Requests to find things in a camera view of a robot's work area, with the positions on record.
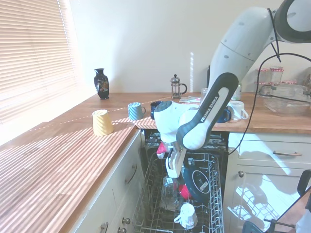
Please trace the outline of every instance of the white wall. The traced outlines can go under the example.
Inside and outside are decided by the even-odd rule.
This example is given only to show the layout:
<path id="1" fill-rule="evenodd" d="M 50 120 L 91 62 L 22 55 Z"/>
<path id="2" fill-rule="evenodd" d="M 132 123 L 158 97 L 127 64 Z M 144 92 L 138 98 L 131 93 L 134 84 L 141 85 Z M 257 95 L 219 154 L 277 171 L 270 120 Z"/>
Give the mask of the white wall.
<path id="1" fill-rule="evenodd" d="M 177 74 L 193 90 L 206 86 L 207 66 L 222 36 L 247 7 L 277 8 L 282 0 L 70 0 L 81 50 L 84 77 L 93 85 L 95 68 L 105 68 L 111 92 L 168 92 Z M 281 44 L 281 52 L 311 56 L 311 45 Z M 268 47 L 254 67 L 273 51 Z M 283 79 L 311 66 L 282 57 Z M 280 65 L 277 59 L 266 67 Z M 254 80 L 244 79 L 252 90 Z"/>

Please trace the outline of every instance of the window blinds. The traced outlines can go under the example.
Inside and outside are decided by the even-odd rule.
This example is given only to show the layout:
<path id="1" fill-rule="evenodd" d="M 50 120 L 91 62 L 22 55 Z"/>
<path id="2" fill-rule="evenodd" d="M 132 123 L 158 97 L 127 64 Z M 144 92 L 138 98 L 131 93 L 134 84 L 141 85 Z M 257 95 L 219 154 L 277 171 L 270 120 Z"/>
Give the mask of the window blinds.
<path id="1" fill-rule="evenodd" d="M 79 87 L 68 1 L 0 0 L 0 124 L 57 108 Z"/>

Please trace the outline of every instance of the franka emika robot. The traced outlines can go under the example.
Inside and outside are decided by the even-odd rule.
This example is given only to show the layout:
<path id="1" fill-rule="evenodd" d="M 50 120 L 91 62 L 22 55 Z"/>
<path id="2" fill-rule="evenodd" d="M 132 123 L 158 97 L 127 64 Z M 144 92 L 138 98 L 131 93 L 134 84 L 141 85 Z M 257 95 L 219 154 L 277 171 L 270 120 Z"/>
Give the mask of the franka emika robot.
<path id="1" fill-rule="evenodd" d="M 275 41 L 311 43 L 311 0 L 285 0 L 272 11 L 248 8 L 216 49 L 210 64 L 209 92 L 200 107 L 165 101 L 156 108 L 156 126 L 169 151 L 166 169 L 170 177 L 179 177 L 187 149 L 199 149 L 209 140 L 238 84 L 262 51 Z"/>

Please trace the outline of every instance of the blue mug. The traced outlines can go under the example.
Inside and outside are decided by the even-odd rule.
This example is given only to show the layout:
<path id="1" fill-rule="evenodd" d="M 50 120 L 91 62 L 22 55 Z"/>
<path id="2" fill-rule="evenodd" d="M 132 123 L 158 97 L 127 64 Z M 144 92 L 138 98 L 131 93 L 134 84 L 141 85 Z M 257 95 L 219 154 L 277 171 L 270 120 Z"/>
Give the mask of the blue mug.
<path id="1" fill-rule="evenodd" d="M 231 112 L 225 108 L 222 115 L 218 118 L 217 123 L 226 123 L 231 120 Z"/>
<path id="2" fill-rule="evenodd" d="M 152 102 L 152 103 L 150 104 L 150 106 L 151 106 L 150 117 L 151 117 L 152 120 L 155 119 L 154 112 L 155 112 L 156 107 L 157 107 L 159 104 L 161 104 L 161 103 L 163 103 L 163 101 L 156 101 L 156 102 Z"/>
<path id="3" fill-rule="evenodd" d="M 128 117 L 130 120 L 143 119 L 145 113 L 146 109 L 145 107 L 141 106 L 141 103 L 135 102 L 128 105 Z"/>

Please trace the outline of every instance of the kitchen counter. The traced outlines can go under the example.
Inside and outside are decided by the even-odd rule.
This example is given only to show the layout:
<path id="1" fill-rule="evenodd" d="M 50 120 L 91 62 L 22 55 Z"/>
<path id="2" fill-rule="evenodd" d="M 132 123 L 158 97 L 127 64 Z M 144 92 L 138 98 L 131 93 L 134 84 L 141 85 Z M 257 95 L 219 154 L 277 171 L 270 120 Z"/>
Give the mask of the kitchen counter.
<path id="1" fill-rule="evenodd" d="M 70 109 L 61 116 L 55 118 L 50 123 L 68 122 L 92 122 L 92 113 L 98 109 L 107 109 L 109 116 L 114 123 L 135 124 L 141 129 L 156 129 L 156 123 L 150 118 L 150 103 L 154 101 L 172 100 L 168 93 L 112 93 L 108 100 L 100 100 L 97 95 L 87 99 L 83 103 Z M 200 93 L 187 93 L 185 96 L 199 97 Z M 244 93 L 242 101 L 245 109 L 251 113 L 254 94 Z M 128 118 L 127 106 L 132 102 L 141 102 L 147 110 L 144 118 L 131 121 Z M 244 132 L 248 120 L 240 120 L 234 123 L 216 123 L 214 131 Z M 307 116 L 287 116 L 280 117 L 266 108 L 263 98 L 257 98 L 256 107 L 248 128 L 248 132 L 253 133 L 306 133 L 311 134 L 311 111 Z"/>
<path id="2" fill-rule="evenodd" d="M 243 94 L 250 114 L 253 94 Z M 156 129 L 150 103 L 171 100 L 168 93 L 97 95 L 50 122 L 0 147 L 0 229 L 4 232 L 65 232 L 79 216 L 137 128 Z M 127 105 L 141 102 L 147 113 L 128 119 Z M 92 112 L 107 109 L 114 132 L 92 132 Z M 213 130 L 244 132 L 248 120 L 216 124 Z M 258 98 L 249 132 L 311 134 L 311 117 L 280 117 Z"/>

